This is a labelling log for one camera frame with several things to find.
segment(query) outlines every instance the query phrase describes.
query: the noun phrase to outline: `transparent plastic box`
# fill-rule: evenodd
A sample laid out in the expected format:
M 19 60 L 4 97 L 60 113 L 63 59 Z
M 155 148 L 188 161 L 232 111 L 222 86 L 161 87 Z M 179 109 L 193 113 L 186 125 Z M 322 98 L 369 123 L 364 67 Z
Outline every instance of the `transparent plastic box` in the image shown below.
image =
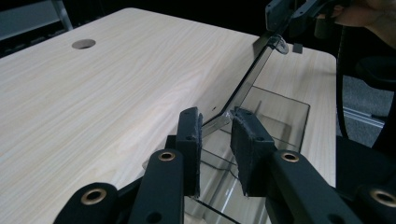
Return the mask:
M 309 105 L 251 88 L 242 103 L 274 138 L 278 149 L 300 151 Z M 201 196 L 185 199 L 186 223 L 265 223 L 265 198 L 243 195 L 230 149 L 231 124 L 203 139 Z

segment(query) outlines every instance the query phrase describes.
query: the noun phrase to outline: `screw hole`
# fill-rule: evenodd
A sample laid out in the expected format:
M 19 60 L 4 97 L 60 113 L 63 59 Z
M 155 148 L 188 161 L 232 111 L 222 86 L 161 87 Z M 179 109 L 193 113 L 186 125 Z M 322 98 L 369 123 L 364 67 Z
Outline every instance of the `screw hole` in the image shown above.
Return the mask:
M 146 217 L 146 221 L 147 221 L 148 223 L 159 223 L 162 219 L 163 219 L 163 216 L 161 216 L 161 214 L 158 213 L 158 212 L 150 213 L 150 214 Z
M 158 156 L 158 158 L 160 159 L 160 161 L 172 161 L 175 158 L 175 153 L 172 152 L 164 152 L 161 153 L 160 156 Z
M 373 189 L 370 192 L 370 195 L 379 203 L 382 203 L 388 207 L 396 207 L 396 196 L 389 194 L 384 190 Z
M 104 189 L 90 189 L 81 197 L 81 202 L 85 205 L 92 205 L 101 202 L 107 193 Z
M 291 161 L 291 162 L 297 162 L 299 160 L 299 158 L 296 155 L 291 154 L 289 152 L 283 153 L 282 159 L 285 161 Z

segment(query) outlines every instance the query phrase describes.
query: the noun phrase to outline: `wooden table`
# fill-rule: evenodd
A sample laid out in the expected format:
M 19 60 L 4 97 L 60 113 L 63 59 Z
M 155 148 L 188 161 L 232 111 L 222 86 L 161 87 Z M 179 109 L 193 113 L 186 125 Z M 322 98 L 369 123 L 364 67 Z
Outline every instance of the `wooden table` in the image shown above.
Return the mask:
M 72 44 L 92 39 L 88 49 Z M 92 182 L 118 189 L 175 131 L 220 112 L 257 36 L 128 8 L 0 60 L 0 223 L 51 223 Z M 303 153 L 334 183 L 335 59 L 273 53 L 256 85 L 311 104 Z

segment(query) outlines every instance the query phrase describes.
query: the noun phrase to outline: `black cable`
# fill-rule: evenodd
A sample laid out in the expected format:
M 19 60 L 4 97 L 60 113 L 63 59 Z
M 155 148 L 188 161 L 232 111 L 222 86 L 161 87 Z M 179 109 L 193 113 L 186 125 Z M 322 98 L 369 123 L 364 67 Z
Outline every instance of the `black cable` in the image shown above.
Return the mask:
M 346 46 L 346 36 L 347 36 L 347 28 L 344 26 L 341 32 L 340 47 L 338 49 L 338 57 L 337 57 L 335 102 L 337 105 L 337 117 L 338 117 L 338 124 L 340 126 L 341 135 L 345 138 L 348 138 L 347 127 L 344 118 L 344 108 L 343 108 L 343 79 L 344 79 L 343 51 Z
M 233 218 L 231 218 L 231 217 L 229 217 L 229 216 L 227 216 L 227 215 L 221 213 L 219 210 L 215 209 L 214 207 L 210 206 L 209 204 L 206 204 L 206 203 L 201 202 L 201 201 L 199 201 L 199 200 L 197 200 L 197 199 L 194 199 L 194 198 L 191 198 L 191 199 L 193 199 L 193 200 L 196 201 L 197 203 L 200 203 L 201 205 L 205 206 L 206 208 L 212 210 L 213 212 L 217 213 L 218 215 L 227 218 L 229 221 L 231 221 L 231 222 L 233 222 L 233 223 L 235 223 L 235 224 L 241 224 L 240 222 L 236 221 L 235 219 L 233 219 Z

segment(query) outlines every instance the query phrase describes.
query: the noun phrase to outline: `gray carpet floor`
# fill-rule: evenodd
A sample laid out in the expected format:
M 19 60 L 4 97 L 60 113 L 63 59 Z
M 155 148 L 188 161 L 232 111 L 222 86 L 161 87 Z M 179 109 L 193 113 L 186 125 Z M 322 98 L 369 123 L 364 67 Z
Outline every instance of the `gray carpet floor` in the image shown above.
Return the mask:
M 386 116 L 392 101 L 392 91 L 381 91 L 369 87 L 362 80 L 344 76 L 344 106 L 377 116 Z M 381 128 L 346 117 L 346 131 L 350 139 L 371 147 Z M 341 135 L 337 121 L 337 135 Z

